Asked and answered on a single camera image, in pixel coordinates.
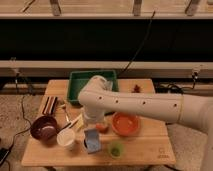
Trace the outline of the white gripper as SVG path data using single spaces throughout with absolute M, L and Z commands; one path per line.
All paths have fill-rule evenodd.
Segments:
M 81 109 L 84 127 L 86 129 L 93 129 L 96 127 L 97 124 L 103 126 L 105 124 L 105 116 L 104 111 L 97 109 L 92 110 L 86 107 Z

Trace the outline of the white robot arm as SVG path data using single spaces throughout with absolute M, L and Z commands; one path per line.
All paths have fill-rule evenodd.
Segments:
M 106 111 L 141 115 L 177 123 L 205 133 L 208 138 L 200 171 L 213 171 L 213 97 L 171 93 L 126 93 L 106 89 L 107 80 L 93 76 L 78 101 L 87 123 L 100 122 Z

